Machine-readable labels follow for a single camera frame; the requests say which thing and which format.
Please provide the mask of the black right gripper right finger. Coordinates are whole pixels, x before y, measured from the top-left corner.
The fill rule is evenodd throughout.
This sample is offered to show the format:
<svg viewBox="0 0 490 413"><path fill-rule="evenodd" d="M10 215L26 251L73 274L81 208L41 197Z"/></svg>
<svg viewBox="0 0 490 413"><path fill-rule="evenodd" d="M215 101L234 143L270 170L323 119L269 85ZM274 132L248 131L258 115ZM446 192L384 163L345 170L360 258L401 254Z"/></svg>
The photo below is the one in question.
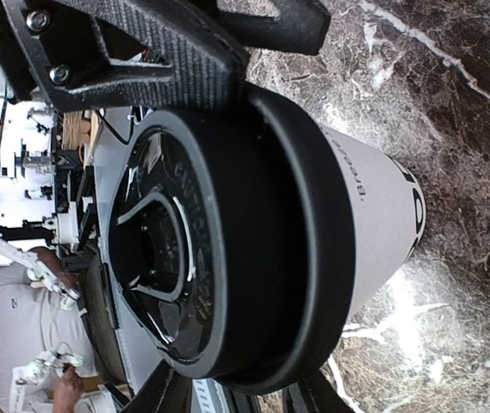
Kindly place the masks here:
<svg viewBox="0 0 490 413"><path fill-rule="evenodd" d="M284 413L352 413L320 370L311 372L282 391Z"/></svg>

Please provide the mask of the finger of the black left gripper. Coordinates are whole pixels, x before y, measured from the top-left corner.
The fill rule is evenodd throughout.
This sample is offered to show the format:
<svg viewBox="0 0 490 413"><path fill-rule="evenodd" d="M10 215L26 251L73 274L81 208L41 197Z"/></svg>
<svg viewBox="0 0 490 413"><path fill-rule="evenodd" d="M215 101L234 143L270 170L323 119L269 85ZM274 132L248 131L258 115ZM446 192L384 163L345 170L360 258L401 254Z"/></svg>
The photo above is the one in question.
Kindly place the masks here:
<svg viewBox="0 0 490 413"><path fill-rule="evenodd" d="M248 54L188 1L4 1L34 88L61 112L224 111Z"/></svg>
<svg viewBox="0 0 490 413"><path fill-rule="evenodd" d="M275 1L277 16L220 11L216 21L243 46L315 55L325 42L331 14L320 1Z"/></svg>

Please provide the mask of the single black cup lid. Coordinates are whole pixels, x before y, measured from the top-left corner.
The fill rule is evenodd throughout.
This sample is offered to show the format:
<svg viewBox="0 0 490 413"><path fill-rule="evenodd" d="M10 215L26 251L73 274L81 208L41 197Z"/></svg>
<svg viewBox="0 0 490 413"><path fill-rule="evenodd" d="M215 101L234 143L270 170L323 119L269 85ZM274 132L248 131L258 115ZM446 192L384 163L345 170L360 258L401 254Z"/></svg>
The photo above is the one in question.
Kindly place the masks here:
<svg viewBox="0 0 490 413"><path fill-rule="evenodd" d="M248 394L321 367L350 309L356 236L343 173L302 108L253 84L228 114L145 117L108 250L163 360Z"/></svg>

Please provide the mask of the single white paper cup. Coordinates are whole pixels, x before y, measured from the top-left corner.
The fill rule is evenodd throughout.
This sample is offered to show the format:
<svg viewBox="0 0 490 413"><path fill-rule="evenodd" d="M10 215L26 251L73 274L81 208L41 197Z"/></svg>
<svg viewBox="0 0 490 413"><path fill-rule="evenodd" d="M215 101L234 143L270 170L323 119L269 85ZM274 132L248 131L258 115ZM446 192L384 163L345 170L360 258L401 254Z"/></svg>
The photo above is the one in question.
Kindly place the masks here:
<svg viewBox="0 0 490 413"><path fill-rule="evenodd" d="M383 152L322 126L350 197L356 232L352 316L417 248L426 223L425 198L414 174Z"/></svg>

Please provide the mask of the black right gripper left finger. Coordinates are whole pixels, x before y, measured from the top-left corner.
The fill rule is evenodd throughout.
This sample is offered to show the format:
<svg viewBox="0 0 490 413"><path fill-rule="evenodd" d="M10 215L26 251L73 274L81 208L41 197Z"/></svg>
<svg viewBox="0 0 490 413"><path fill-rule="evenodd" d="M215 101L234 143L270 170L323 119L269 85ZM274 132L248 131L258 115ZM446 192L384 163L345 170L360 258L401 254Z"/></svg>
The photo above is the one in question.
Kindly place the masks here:
<svg viewBox="0 0 490 413"><path fill-rule="evenodd" d="M159 363L121 413L190 413L192 380Z"/></svg>

